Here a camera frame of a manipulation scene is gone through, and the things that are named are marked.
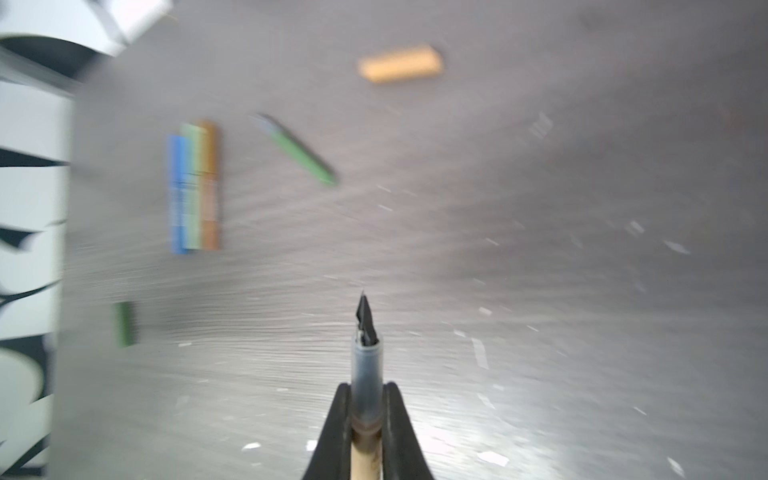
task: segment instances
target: orange marker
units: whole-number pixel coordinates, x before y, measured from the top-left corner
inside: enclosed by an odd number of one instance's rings
[[[201,147],[202,168],[200,171],[200,218],[203,228],[203,250],[219,250],[219,199],[218,199],[218,158],[216,125],[201,121],[203,144]]]

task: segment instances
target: black pen tip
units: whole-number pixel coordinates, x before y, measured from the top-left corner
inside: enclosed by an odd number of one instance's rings
[[[374,346],[379,342],[379,337],[376,336],[376,330],[373,328],[373,315],[365,292],[360,295],[360,303],[357,305],[357,328],[362,332],[364,346]]]

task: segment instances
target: yellow eraser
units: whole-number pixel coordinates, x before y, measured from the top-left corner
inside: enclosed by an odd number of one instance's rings
[[[364,78],[384,83],[441,74],[442,58],[434,48],[425,45],[363,58],[357,68]]]

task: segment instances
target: table surface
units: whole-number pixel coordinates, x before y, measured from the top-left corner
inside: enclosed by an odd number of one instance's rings
[[[76,95],[52,478],[300,478],[362,288],[436,478],[764,478],[764,2],[172,15]],[[422,43],[442,76],[356,74]],[[166,136],[199,118],[223,249],[175,256]]]

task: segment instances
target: light green marker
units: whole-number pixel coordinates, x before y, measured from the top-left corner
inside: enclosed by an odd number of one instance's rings
[[[302,167],[309,170],[318,180],[328,185],[336,184],[336,177],[323,161],[304,148],[275,121],[262,114],[251,115],[251,118],[256,122],[261,131],[269,135],[272,141],[282,148],[285,153],[299,162]]]
[[[200,172],[203,165],[200,155],[202,130],[190,124],[181,125],[181,134],[189,145],[184,162],[184,248],[202,248],[200,232]]]

